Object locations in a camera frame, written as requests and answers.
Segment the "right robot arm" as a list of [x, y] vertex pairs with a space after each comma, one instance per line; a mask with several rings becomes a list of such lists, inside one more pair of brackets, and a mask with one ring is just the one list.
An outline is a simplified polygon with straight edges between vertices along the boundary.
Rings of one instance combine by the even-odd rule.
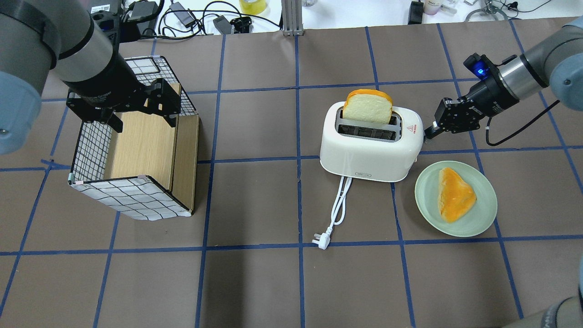
[[500, 64], [487, 56], [472, 54], [464, 66], [479, 79], [465, 96], [445, 97], [435, 120], [424, 130], [426, 140], [444, 132], [464, 133], [480, 129], [484, 118], [508, 110], [520, 101], [550, 87], [558, 103], [582, 110], [583, 19], [577, 19], [520, 55]]

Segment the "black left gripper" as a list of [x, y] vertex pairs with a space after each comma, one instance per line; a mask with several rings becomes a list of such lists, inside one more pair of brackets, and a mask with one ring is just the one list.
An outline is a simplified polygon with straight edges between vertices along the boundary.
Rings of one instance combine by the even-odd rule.
[[148, 85], [138, 82], [135, 89], [121, 96], [104, 95], [93, 100], [69, 90], [66, 105], [84, 123], [106, 124], [116, 133], [123, 132], [123, 121], [116, 113], [156, 115], [164, 118], [171, 128], [177, 126], [178, 115], [181, 114], [180, 93], [163, 78], [157, 78]]

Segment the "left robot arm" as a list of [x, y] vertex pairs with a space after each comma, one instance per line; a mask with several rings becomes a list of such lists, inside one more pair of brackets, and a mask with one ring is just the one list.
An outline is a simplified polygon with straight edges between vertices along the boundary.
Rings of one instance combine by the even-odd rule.
[[98, 121], [123, 131], [117, 113], [163, 117], [175, 127], [180, 95], [162, 78], [138, 81], [118, 52], [120, 43], [139, 40], [138, 25], [158, 17], [100, 11], [76, 0], [3, 0], [1, 8], [1, 141], [3, 155], [26, 143], [41, 108], [51, 70], [69, 87], [67, 106], [84, 122]]

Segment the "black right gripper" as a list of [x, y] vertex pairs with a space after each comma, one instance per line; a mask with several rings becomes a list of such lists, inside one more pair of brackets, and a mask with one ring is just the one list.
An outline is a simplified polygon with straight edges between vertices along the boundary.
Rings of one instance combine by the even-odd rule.
[[472, 99], [445, 97], [437, 107], [435, 122], [424, 130], [424, 139], [432, 140], [443, 132], [463, 133], [479, 129], [479, 122], [485, 116], [484, 110], [479, 109]]

